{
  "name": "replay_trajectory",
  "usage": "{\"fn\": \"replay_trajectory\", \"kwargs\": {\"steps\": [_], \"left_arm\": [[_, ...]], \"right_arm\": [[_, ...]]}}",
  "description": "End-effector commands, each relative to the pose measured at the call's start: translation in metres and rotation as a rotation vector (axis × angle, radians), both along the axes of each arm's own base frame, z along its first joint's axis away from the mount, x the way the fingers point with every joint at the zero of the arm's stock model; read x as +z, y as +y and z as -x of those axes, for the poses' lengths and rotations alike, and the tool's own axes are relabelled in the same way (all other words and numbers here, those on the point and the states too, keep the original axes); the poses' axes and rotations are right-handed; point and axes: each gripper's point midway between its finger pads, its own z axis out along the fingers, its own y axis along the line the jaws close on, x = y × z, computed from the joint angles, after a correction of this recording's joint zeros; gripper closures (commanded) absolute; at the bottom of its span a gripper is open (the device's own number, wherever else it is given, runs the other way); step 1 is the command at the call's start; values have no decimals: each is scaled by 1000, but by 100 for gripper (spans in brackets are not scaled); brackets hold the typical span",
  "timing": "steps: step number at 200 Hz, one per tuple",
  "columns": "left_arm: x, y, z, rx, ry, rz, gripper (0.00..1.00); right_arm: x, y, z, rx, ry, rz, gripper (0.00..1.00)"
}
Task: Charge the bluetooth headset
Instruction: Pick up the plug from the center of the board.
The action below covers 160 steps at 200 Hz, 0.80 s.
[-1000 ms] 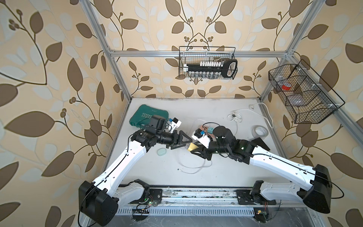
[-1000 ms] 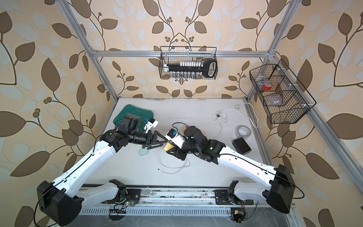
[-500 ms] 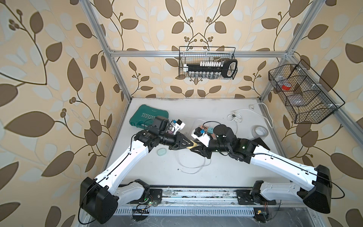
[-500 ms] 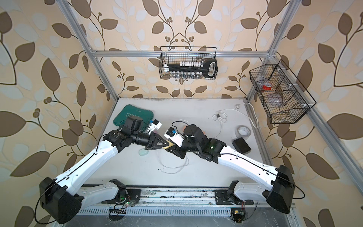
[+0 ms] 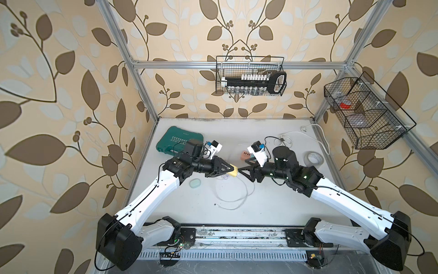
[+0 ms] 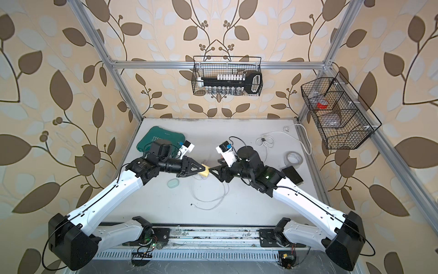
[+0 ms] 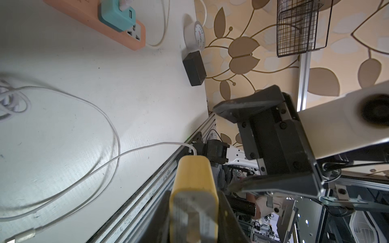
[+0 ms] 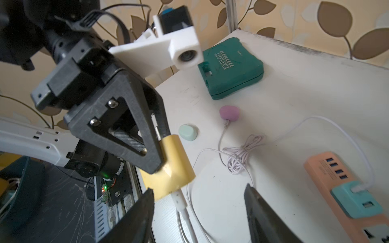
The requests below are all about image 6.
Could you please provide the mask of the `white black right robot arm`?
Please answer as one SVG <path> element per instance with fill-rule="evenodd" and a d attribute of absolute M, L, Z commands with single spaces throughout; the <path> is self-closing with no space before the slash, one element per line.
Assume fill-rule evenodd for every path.
<path fill-rule="evenodd" d="M 258 192 L 285 203 L 311 222 L 305 225 L 282 218 L 274 229 L 278 245 L 303 244 L 325 252 L 342 269 L 354 270 L 368 243 L 363 220 L 357 213 L 336 210 L 306 193 L 287 177 L 285 170 L 264 165 L 251 146 L 235 150 L 229 142 L 224 142 L 216 150 L 222 158 L 219 166 L 210 172 L 219 181 L 246 179 Z"/>

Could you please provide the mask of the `yellow charger plug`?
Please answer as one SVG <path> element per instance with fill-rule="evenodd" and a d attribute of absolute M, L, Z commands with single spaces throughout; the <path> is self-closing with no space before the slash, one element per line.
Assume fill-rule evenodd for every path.
<path fill-rule="evenodd" d="M 198 174 L 200 175 L 200 176 L 202 176 L 203 178 L 207 178 L 208 176 L 209 176 L 209 167 L 208 166 L 206 166 L 206 165 L 204 165 L 204 164 L 202 164 L 202 166 L 204 167 L 204 171 L 202 171 L 202 172 L 199 172 Z"/>

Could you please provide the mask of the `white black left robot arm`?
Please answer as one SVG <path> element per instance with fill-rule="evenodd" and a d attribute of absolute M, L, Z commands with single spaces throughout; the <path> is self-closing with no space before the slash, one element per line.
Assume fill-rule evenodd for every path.
<path fill-rule="evenodd" d="M 101 222 L 131 194 L 140 190 L 160 173 L 175 174 L 178 178 L 208 172 L 194 159 L 171 157 L 171 143 L 157 140 L 144 156 L 121 168 L 117 178 L 97 196 L 63 216 L 58 213 L 49 221 L 49 238 L 45 250 L 54 253 L 67 268 L 77 271 L 86 266 L 97 253 L 126 242 L 152 245 L 153 225 L 141 216 L 99 228 Z"/>

